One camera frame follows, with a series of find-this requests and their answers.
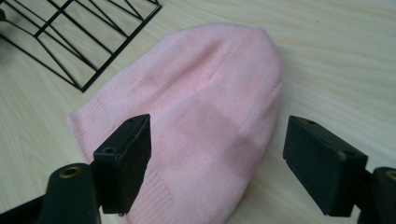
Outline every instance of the metal wire grid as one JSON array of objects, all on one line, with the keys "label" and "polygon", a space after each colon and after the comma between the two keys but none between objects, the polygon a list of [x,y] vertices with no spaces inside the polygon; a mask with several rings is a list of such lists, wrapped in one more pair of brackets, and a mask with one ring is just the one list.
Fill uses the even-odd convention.
[{"label": "metal wire grid", "polygon": [[[58,71],[56,71],[53,67],[48,65],[47,63],[43,62],[42,60],[39,59],[36,55],[34,55],[32,52],[29,52],[28,50],[24,49],[20,45],[18,45],[16,42],[11,40],[10,38],[6,37],[5,35],[0,34],[0,38],[8,42],[10,45],[13,47],[21,50],[23,53],[28,55],[30,58],[35,60],[36,62],[40,63],[47,69],[49,69],[54,75],[57,77],[61,78],[64,80],[66,83],[72,85],[73,87],[77,88],[78,90],[84,92],[86,91],[91,84],[99,78],[99,76],[105,71],[105,69],[114,61],[114,59],[122,52],[122,50],[136,37],[136,35],[146,26],[146,24],[157,14],[157,12],[162,8],[161,4],[157,0],[144,0],[147,2],[150,2],[155,6],[154,10],[152,10],[146,18],[144,18],[141,13],[130,3],[128,0],[124,0],[124,3],[128,7],[123,7],[120,3],[114,2],[112,0],[107,0],[107,2],[118,8],[120,11],[127,13],[131,17],[133,17],[135,20],[138,20],[140,24],[128,35],[126,32],[124,32],[119,25],[117,25],[114,22],[114,18],[112,19],[108,13],[104,11],[102,7],[99,7],[98,4],[96,4],[94,1],[90,0],[88,1],[91,4],[91,7],[96,9],[96,12],[92,10],[91,8],[87,7],[86,4],[81,3],[79,0],[67,0],[63,5],[59,6],[52,0],[48,0],[47,2],[50,3],[53,7],[56,8],[56,12],[46,21],[42,16],[38,15],[37,13],[33,12],[32,9],[30,9],[28,6],[26,6],[23,2],[19,0],[14,0],[14,1],[6,1],[6,0],[0,0],[0,6],[1,4],[7,5],[9,8],[14,10],[17,14],[19,14],[22,18],[26,19],[29,21],[34,27],[36,27],[38,30],[35,33],[32,33],[25,28],[19,26],[16,22],[10,21],[6,17],[6,13],[1,10],[0,8],[0,21],[7,22],[10,24],[12,27],[28,34],[32,38],[34,38],[40,45],[41,47],[48,53],[48,55],[52,58],[53,61],[56,62],[56,64],[59,65],[60,68],[64,71],[64,73],[67,75],[68,78],[62,76]],[[91,13],[95,18],[98,20],[102,21],[109,27],[111,27],[115,32],[118,34],[122,35],[125,40],[120,44],[120,46],[115,50],[111,50],[109,47],[107,47],[103,42],[101,42],[98,38],[96,38],[91,32],[89,32],[86,28],[84,28],[78,20],[74,19],[72,16],[69,15],[65,10],[70,4],[76,3],[79,7],[84,8],[87,12]],[[28,12],[28,14],[23,13],[20,8],[24,8],[25,12]],[[107,60],[101,65],[101,66],[96,66],[86,55],[84,55],[78,47],[72,44],[72,41],[68,38],[66,38],[62,32],[59,31],[52,23],[58,18],[58,16],[64,15],[70,22],[72,22],[80,31],[82,31],[86,36],[88,36],[94,43],[99,48],[104,49],[108,54],[109,57]],[[44,22],[44,25],[40,26],[32,20],[31,17],[36,17],[40,21]],[[47,31],[47,28],[51,28],[51,30],[60,37],[60,39],[56,38],[54,35],[52,35],[50,32]],[[66,49],[68,52],[73,54],[76,58],[78,58],[80,61],[82,61],[86,66],[90,67],[91,70],[94,71],[94,74],[91,76],[91,78],[84,84],[79,83],[76,78],[73,76],[73,74],[69,71],[69,69],[64,65],[62,60],[59,57],[56,57],[53,51],[49,48],[48,45],[46,45],[45,41],[41,40],[39,37],[42,34],[46,34],[49,36],[53,41],[55,41],[57,44],[62,46],[64,49]]]}]

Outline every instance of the screw hole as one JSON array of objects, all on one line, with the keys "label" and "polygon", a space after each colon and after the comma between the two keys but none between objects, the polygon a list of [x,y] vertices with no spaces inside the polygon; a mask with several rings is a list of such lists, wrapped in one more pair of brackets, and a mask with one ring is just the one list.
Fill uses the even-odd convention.
[{"label": "screw hole", "polygon": [[351,151],[344,151],[344,153],[350,157],[355,156],[355,153],[351,152]]},{"label": "screw hole", "polygon": [[105,153],[114,153],[116,150],[114,149],[114,147],[105,147],[105,149],[103,149],[103,151]]},{"label": "screw hole", "polygon": [[69,178],[69,177],[77,175],[79,172],[81,172],[81,168],[79,166],[72,166],[72,167],[62,170],[61,173],[59,174],[59,176],[61,178]]},{"label": "screw hole", "polygon": [[393,180],[396,180],[396,171],[394,170],[389,170],[387,171],[387,175],[392,178]]}]

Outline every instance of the wooden surface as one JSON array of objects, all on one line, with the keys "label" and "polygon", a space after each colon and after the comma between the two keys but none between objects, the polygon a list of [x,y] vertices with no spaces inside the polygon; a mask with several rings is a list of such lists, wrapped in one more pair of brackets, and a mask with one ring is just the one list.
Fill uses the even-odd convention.
[{"label": "wooden surface", "polygon": [[[396,166],[396,2],[161,3],[154,20],[83,94],[0,40],[0,213],[42,195],[55,169],[83,161],[65,116],[122,67],[172,30],[226,21],[265,28],[283,61],[273,141],[227,223],[356,223],[356,207],[351,218],[321,214],[282,159],[285,132],[289,115],[312,119],[366,153],[369,171]],[[84,21],[84,14],[77,16]],[[115,37],[100,36],[113,44]]]}]

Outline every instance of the beanie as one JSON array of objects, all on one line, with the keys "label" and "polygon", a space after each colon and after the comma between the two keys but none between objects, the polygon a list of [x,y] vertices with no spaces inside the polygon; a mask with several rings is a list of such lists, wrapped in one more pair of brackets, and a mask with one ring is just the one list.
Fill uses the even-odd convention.
[{"label": "beanie", "polygon": [[128,118],[150,114],[151,159],[123,223],[224,223],[276,124],[281,68],[261,28],[171,32],[67,117],[87,161]]}]

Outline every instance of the knit fabric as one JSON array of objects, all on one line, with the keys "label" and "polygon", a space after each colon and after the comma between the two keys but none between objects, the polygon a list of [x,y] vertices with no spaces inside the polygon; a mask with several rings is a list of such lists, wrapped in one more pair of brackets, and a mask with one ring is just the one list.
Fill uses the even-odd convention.
[{"label": "knit fabric", "polygon": [[280,61],[263,29],[175,31],[67,117],[87,161],[128,118],[151,115],[152,155],[123,223],[224,223],[276,124]]}]

